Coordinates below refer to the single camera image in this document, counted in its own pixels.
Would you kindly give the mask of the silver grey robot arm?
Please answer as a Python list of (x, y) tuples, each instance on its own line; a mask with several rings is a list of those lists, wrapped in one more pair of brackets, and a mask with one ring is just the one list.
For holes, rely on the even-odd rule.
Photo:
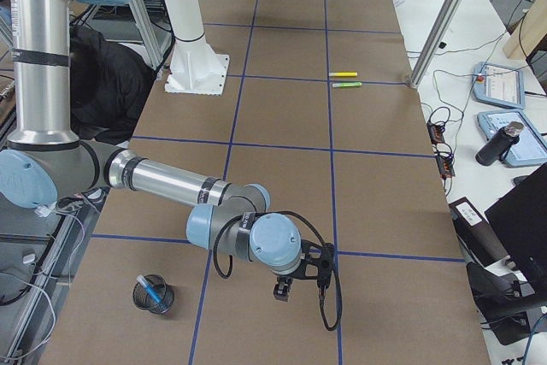
[(239, 186), (171, 167), (111, 144), (81, 140), (70, 126), (69, 18), (72, 1), (118, 5), (131, 0), (10, 0), (16, 129), (1, 153), (1, 192), (25, 208), (99, 186), (144, 191), (191, 206), (190, 241), (214, 253), (259, 262), (278, 277), (286, 299), (306, 271), (294, 223), (269, 211), (260, 185)]

